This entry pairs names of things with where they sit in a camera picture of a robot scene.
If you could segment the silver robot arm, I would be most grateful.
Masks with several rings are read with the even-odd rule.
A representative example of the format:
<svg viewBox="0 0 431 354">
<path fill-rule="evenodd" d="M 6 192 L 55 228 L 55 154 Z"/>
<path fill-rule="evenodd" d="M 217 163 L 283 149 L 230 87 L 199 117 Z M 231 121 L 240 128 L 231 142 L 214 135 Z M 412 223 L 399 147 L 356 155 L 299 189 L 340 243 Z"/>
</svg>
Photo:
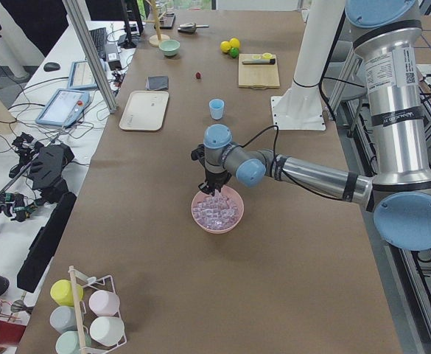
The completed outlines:
<svg viewBox="0 0 431 354">
<path fill-rule="evenodd" d="M 215 124 L 191 154 L 205 170 L 200 190 L 214 194 L 230 177 L 252 187 L 269 176 L 364 206 L 382 238 L 395 247 L 431 249 L 431 168 L 413 48 L 421 34 L 416 1 L 314 1 L 292 85 L 271 105 L 274 125 L 319 128 L 318 86 L 343 18 L 351 26 L 353 50 L 365 64 L 376 175 L 360 176 L 274 150 L 249 151 L 234 142 L 227 126 Z"/>
</svg>

